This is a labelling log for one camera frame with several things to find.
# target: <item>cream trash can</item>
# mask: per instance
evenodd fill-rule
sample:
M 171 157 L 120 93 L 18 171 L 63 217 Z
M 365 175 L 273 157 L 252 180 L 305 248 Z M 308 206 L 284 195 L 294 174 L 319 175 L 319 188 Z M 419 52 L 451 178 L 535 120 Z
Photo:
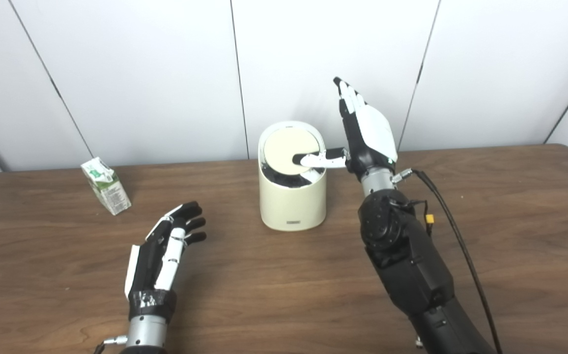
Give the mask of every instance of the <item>cream trash can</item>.
M 325 219 L 325 168 L 293 164 L 293 155 L 323 151 L 321 134 L 302 121 L 266 128 L 258 143 L 260 214 L 271 229 L 301 231 Z

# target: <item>white robotic finger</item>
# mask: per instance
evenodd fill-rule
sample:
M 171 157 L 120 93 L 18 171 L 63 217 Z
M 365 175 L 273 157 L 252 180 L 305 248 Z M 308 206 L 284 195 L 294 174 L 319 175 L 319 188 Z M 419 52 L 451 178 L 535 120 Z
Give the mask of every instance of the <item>white robotic finger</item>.
M 349 99 L 351 99 L 354 105 L 354 112 L 360 108 L 358 104 L 358 99 L 356 98 L 356 90 L 353 87 L 347 86 L 347 95 L 349 95 Z
M 313 154 L 303 155 L 303 157 L 299 161 L 299 164 L 301 166 L 311 168 L 344 168 L 345 162 L 347 161 L 347 155 L 344 148 L 342 148 L 341 151 L 342 155 L 333 158 L 327 157 L 327 151 L 320 151 L 319 153 L 315 152 Z
M 169 291 L 174 281 L 174 276 L 177 273 L 177 267 L 181 260 L 181 253 L 185 247 L 184 237 L 186 231 L 181 228 L 173 229 L 168 239 L 167 250 L 162 257 L 162 269 L 160 275 L 155 282 L 155 289 Z
M 127 267 L 127 277 L 125 278 L 125 296 L 129 298 L 129 292 L 133 285 L 133 277 L 136 275 L 136 266 L 138 265 L 138 255 L 140 255 L 140 246 L 131 246 L 131 254 L 129 255 L 129 266 Z
M 347 111 L 353 113 L 356 109 L 354 108 L 354 101 L 352 96 L 349 95 L 349 86 L 345 81 L 341 81 L 339 83 L 339 89 L 341 91 L 341 98 L 345 101 L 345 106 L 347 107 Z
M 356 101 L 358 102 L 358 107 L 362 107 L 367 104 L 367 102 L 365 102 L 365 99 L 359 93 L 356 94 Z

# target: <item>milk carton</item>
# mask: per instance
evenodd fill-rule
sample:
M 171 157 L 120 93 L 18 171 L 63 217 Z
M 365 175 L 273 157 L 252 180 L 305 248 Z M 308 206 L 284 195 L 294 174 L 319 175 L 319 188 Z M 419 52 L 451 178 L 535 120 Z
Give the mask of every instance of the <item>milk carton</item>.
M 116 215 L 131 206 L 131 201 L 122 188 L 118 175 L 107 167 L 99 157 L 94 157 L 82 164 L 81 168 L 98 200 L 112 215 Z

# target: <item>black robotic finger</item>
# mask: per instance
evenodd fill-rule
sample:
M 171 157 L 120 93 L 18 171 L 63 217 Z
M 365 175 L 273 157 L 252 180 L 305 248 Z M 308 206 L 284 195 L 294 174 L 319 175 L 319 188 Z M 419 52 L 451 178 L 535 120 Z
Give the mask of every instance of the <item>black robotic finger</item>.
M 349 112 L 349 108 L 347 108 L 347 104 L 345 103 L 345 99 L 339 99 L 339 113 L 343 119 L 356 119 L 356 114 L 351 114 Z
M 202 217 L 198 217 L 196 219 L 188 220 L 188 222 L 186 222 L 186 227 L 184 229 L 186 233 L 189 233 L 190 231 L 198 229 L 199 227 L 203 226 L 205 226 L 205 219 Z
M 334 79 L 334 85 L 336 85 L 336 87 L 339 88 L 339 94 L 343 94 L 343 92 L 341 92 L 341 78 L 339 78 L 338 76 L 335 76 Z
M 172 217 L 173 219 L 184 219 L 190 220 L 194 217 L 197 217 L 203 213 L 203 210 L 199 206 L 197 202 L 190 202 L 186 204 L 182 204 L 181 206 L 174 209 L 168 216 Z
M 206 237 L 207 237 L 206 233 L 194 233 L 187 235 L 186 238 L 183 240 L 186 242 L 187 246 L 190 246 L 190 244 L 205 240 Z
M 155 242 L 159 242 L 158 240 L 164 240 L 165 237 L 170 235 L 172 230 L 172 223 L 168 220 L 161 220 L 158 225 L 151 231 L 149 236 L 147 236 L 147 240 L 151 239 Z

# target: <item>black cable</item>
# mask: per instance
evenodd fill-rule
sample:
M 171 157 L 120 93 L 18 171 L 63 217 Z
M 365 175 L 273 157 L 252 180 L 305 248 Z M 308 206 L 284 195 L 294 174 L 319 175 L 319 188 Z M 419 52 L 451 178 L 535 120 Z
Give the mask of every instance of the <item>black cable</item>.
M 437 197 L 439 200 L 439 204 L 441 204 L 441 208 L 446 213 L 446 217 L 450 222 L 450 226 L 456 235 L 456 239 L 459 242 L 459 246 L 461 246 L 461 251 L 463 251 L 463 255 L 465 256 L 465 260 L 468 263 L 468 268 L 470 269 L 470 273 L 472 278 L 474 279 L 474 284 L 477 286 L 477 291 L 479 291 L 479 297 L 481 303 L 483 304 L 484 314 L 487 316 L 487 322 L 489 323 L 489 328 L 491 329 L 491 337 L 493 338 L 493 344 L 496 347 L 496 352 L 498 354 L 502 354 L 502 347 L 500 347 L 500 340 L 498 339 L 498 332 L 496 331 L 496 325 L 493 322 L 493 316 L 491 315 L 491 310 L 489 308 L 489 304 L 487 302 L 487 298 L 484 295 L 484 290 L 479 280 L 479 275 L 477 274 L 477 270 L 474 267 L 474 262 L 472 262 L 472 258 L 470 257 L 470 253 L 468 252 L 468 246 L 466 246 L 465 241 L 463 240 L 463 236 L 461 235 L 461 231 L 459 231 L 459 226 L 456 225 L 454 221 L 454 217 L 452 213 L 450 213 L 450 209 L 448 208 L 446 202 L 441 197 L 439 190 L 437 190 L 437 186 L 428 178 L 428 176 L 423 171 L 413 170 L 413 173 L 419 177 L 419 179 L 426 184 L 428 189 L 432 191 L 432 193 Z
M 96 346 L 96 349 L 94 349 L 94 354 L 101 354 L 104 350 L 105 350 L 105 343 L 100 343 L 99 345 Z
M 432 225 L 428 222 L 428 200 L 424 200 L 424 225 L 426 225 L 426 233 L 428 237 L 432 237 Z

